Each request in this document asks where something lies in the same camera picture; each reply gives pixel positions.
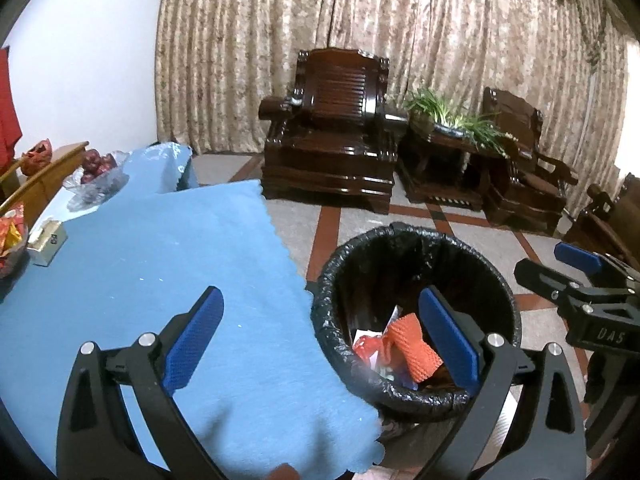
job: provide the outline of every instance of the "armrest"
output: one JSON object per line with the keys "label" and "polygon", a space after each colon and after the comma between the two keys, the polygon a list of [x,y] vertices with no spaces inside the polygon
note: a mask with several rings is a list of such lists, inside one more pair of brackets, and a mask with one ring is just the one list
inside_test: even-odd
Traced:
{"label": "armrest", "polygon": [[555,167],[552,175],[554,176],[554,178],[558,179],[558,181],[566,182],[567,184],[571,184],[572,186],[578,184],[578,174],[576,173],[574,168],[570,168],[562,160],[558,160],[557,158],[553,158],[552,156],[544,155],[537,150],[535,151],[535,154],[540,160],[544,160],[545,162]]}
{"label": "armrest", "polygon": [[[602,190],[598,184],[590,184],[587,188],[587,196],[591,198],[591,203],[587,206],[587,210],[594,213],[599,218],[608,218],[611,209],[614,207],[613,200],[609,194]],[[605,211],[605,207],[608,205],[609,210]]]}
{"label": "armrest", "polygon": [[592,234],[596,234],[597,236],[600,236],[601,238],[606,240],[612,247],[616,249],[618,254],[621,255],[627,263],[632,264],[635,258],[631,250],[609,224],[589,211],[586,212],[585,220],[588,221],[589,224],[591,224],[590,227],[593,230]]}
{"label": "armrest", "polygon": [[396,139],[401,139],[409,126],[409,114],[406,110],[399,110],[391,104],[385,104],[384,129],[393,132]]}
{"label": "armrest", "polygon": [[382,117],[376,117],[376,143],[381,160],[398,160],[398,144],[409,125],[409,115],[391,104],[385,104]]}
{"label": "armrest", "polygon": [[258,118],[261,121],[281,121],[293,117],[289,98],[269,96],[260,102]]}
{"label": "armrest", "polygon": [[527,157],[526,154],[520,152],[518,144],[516,143],[515,140],[510,139],[509,137],[498,137],[497,140],[498,142],[500,142],[500,145],[502,146],[505,153],[511,160],[516,161],[521,156],[524,158],[530,158],[530,157]]}

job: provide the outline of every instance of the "blue tablecloth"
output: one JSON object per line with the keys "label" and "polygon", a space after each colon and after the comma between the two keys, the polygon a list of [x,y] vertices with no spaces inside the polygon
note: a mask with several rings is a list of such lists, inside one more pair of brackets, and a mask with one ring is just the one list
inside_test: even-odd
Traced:
{"label": "blue tablecloth", "polygon": [[[318,348],[310,294],[258,181],[124,198],[66,222],[50,266],[27,266],[0,306],[0,397],[47,466],[82,342],[117,348],[159,332],[207,285],[221,289],[225,315],[174,398],[223,471],[260,478],[289,462],[305,480],[330,480],[381,460],[377,412]],[[124,396],[147,457],[162,465],[132,391]]]}
{"label": "blue tablecloth", "polygon": [[129,181],[107,202],[109,207],[150,194],[198,187],[191,148],[176,142],[134,150],[124,163],[123,171],[129,175]]}

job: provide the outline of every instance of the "tissue box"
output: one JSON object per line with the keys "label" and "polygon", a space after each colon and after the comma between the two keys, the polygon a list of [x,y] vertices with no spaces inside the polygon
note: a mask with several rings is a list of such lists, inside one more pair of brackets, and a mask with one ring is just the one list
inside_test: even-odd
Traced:
{"label": "tissue box", "polygon": [[65,228],[58,220],[49,220],[42,226],[37,238],[27,245],[27,252],[35,265],[47,267],[66,240]]}

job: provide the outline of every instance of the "white wall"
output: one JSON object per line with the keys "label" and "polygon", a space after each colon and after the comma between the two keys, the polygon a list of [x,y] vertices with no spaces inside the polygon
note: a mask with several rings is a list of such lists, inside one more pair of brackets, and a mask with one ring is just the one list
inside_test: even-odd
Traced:
{"label": "white wall", "polygon": [[160,0],[31,0],[5,45],[22,129],[16,154],[49,137],[100,152],[156,138]]}
{"label": "white wall", "polygon": [[631,172],[640,176],[640,44],[634,40],[626,42],[626,63],[628,66],[628,84],[626,86],[625,120],[622,123],[622,134],[616,166],[620,168],[620,179]]}

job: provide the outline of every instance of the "green plant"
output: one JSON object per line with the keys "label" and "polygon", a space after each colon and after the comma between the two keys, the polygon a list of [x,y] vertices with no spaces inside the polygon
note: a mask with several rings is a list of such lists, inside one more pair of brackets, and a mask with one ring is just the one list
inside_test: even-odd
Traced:
{"label": "green plant", "polygon": [[436,123],[447,128],[453,128],[463,132],[467,139],[476,148],[494,150],[500,155],[507,157],[500,137],[513,138],[510,134],[505,134],[494,128],[491,121],[475,114],[463,114],[454,110],[450,102],[434,94],[427,88],[411,92],[404,106],[408,110],[414,110],[420,114],[430,116]]}

